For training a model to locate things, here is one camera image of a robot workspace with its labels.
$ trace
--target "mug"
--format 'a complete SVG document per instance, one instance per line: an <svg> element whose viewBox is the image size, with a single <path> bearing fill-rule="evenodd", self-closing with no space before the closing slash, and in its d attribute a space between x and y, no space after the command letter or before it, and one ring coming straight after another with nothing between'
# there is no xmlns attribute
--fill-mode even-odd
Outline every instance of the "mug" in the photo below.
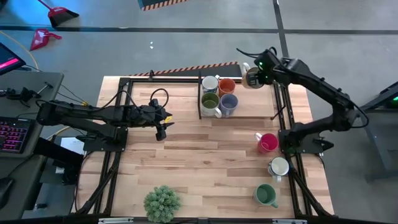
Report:
<svg viewBox="0 0 398 224"><path fill-rule="evenodd" d="M254 134L254 137L259 142L257 148L261 153L272 152L278 148L278 139L271 133L267 133L265 135L256 133Z"/></svg>
<svg viewBox="0 0 398 224"><path fill-rule="evenodd" d="M200 113L204 116L213 116L215 115L217 118L221 118L223 115L218 109L218 105L220 104L220 98L216 93L205 93L201 97L200 104Z"/></svg>
<svg viewBox="0 0 398 224"><path fill-rule="evenodd" d="M246 62L243 63L242 66L242 85L245 88L261 88L264 84L259 84L258 79L256 78L256 74L259 71L259 68L252 67Z"/></svg>
<svg viewBox="0 0 398 224"><path fill-rule="evenodd" d="M221 113L228 118L238 106L238 98L233 94L225 94L221 97Z"/></svg>
<svg viewBox="0 0 398 224"><path fill-rule="evenodd" d="M201 81L201 87L203 90L203 93L216 93L217 88L218 88L218 80L220 79L220 76L216 75L215 77L213 76L206 76L202 81Z"/></svg>
<svg viewBox="0 0 398 224"><path fill-rule="evenodd" d="M261 205L270 205L278 208L275 189L269 184L261 184L253 192L253 198Z"/></svg>
<svg viewBox="0 0 398 224"><path fill-rule="evenodd" d="M227 93L234 93L235 91L235 81L230 78L223 78L218 84L218 95L222 97Z"/></svg>
<svg viewBox="0 0 398 224"><path fill-rule="evenodd" d="M277 182L282 181L282 176L289 171L289 163L282 157L274 158L268 165L268 173L272 175Z"/></svg>

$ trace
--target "desk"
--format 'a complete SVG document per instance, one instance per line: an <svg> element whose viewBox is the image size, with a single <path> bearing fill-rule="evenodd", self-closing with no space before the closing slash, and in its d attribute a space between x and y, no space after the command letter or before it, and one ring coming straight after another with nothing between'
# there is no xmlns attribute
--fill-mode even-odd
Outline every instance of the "desk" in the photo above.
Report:
<svg viewBox="0 0 398 224"><path fill-rule="evenodd" d="M57 95L62 79L63 75L60 73L12 71L0 77L0 89L13 88L16 91L21 91L22 87L26 87L30 90L39 91L44 87L44 82L48 82L53 85L53 89L44 90L41 99L53 100ZM4 108L0 111L0 116L13 117L21 113L38 112L39 109L35 104L35 99L31 99L28 103L30 108L23 106L18 101L0 98L0 105ZM35 116L34 114L27 114L26 116L21 116L21 118L35 118ZM0 153L0 178L7 176L15 166L31 154L42 128L39 124L35 125L23 154ZM13 173L11 177L15 179L15 182L12 186L8 203L4 208L0 209L0 220L15 220L22 217L29 202L34 199L32 198L34 196L33 193L40 179L39 174L44 160L44 156L34 156Z"/></svg>
<svg viewBox="0 0 398 224"><path fill-rule="evenodd" d="M116 94L119 79L104 77L98 106L103 106ZM181 197L182 207L175 217L294 217L288 177L282 178L281 183L275 183L266 170L268 163L274 157L281 156L281 153L259 154L254 139L256 132L277 134L279 130L278 119L269 119L270 114L275 114L272 88L265 86L257 90L264 94L257 96L251 94L255 90L241 90L244 93L240 94L252 96L245 105L253 104L266 110L261 118L248 111L248 115L241 114L230 119L199 120L197 84L134 83L132 97L138 105L148 104L152 91L160 87L169 92L170 99L165 108L173 114L172 121L175 124L167 129L167 138L161 142L156 141L154 128L129 129L126 151L122 153L119 166L112 216L144 217L144 197L155 186L169 185ZM304 123L311 121L305 89L292 85L290 95L295 120ZM165 101L161 93L156 98L159 104ZM257 103L260 99L272 105L260 105ZM82 168L79 207L98 185L103 156L103 152L92 153ZM325 172L319 158L303 155L303 164L310 190L325 209L333 213ZM263 183L275 187L278 209L260 207L252 199L254 188ZM302 203L300 190L298 199Z"/></svg>

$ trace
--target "concrete floor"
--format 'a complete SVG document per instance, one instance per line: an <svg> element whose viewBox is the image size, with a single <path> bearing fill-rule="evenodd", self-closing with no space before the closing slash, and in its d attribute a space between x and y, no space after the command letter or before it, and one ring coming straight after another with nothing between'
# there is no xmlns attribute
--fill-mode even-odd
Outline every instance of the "concrete floor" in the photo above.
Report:
<svg viewBox="0 0 398 224"><path fill-rule="evenodd" d="M139 9L136 0L48 2L80 13L79 19L65 23L65 27L188 28L164 32L56 32L62 40L51 41L45 48L32 52L41 70L64 73L63 84L93 105L105 75L249 61L235 51L236 47L260 52L275 46L281 52L279 34L265 33L266 29L278 28L272 0L189 0L146 12ZM26 4L33 9L29 14L22 11L21 6ZM285 29L398 30L395 0L279 0L279 4ZM49 26L46 15L46 8L36 1L9 0L0 12L0 26ZM226 29L193 32L189 28ZM238 29L251 30L245 34ZM32 31L5 32L29 47ZM301 58L314 74L325 77L358 105L363 105L398 81L396 37L289 34L286 44L291 57ZM2 35L0 42L33 65L18 45ZM314 119L330 114L325 102L312 93L308 97ZM45 128L43 135L48 136L57 129L59 127ZM325 153L335 213L343 218L397 223L398 179L373 183L364 179L365 174L380 167L377 152L364 130L323 135L335 143L335 147Z"/></svg>

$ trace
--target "succulent plant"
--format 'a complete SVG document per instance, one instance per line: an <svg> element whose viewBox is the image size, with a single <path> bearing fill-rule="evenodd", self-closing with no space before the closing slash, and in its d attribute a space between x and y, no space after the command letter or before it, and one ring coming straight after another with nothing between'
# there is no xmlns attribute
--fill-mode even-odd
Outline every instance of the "succulent plant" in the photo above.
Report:
<svg viewBox="0 0 398 224"><path fill-rule="evenodd" d="M144 199L148 220L168 223L174 218L174 211L180 209L180 197L168 186L155 187Z"/></svg>

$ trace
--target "blue mug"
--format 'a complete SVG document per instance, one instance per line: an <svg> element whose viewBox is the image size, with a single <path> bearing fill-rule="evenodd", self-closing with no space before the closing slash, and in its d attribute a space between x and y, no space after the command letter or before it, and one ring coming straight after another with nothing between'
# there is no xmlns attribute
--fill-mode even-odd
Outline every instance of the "blue mug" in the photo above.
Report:
<svg viewBox="0 0 398 224"><path fill-rule="evenodd" d="M220 99L220 110L225 118L229 117L238 107L238 97L234 94L225 94Z"/></svg>
<svg viewBox="0 0 398 224"><path fill-rule="evenodd" d="M218 80L220 79L220 76L216 75L214 76L206 76L202 81L201 81L201 87L203 90L203 93L216 93L218 89Z"/></svg>

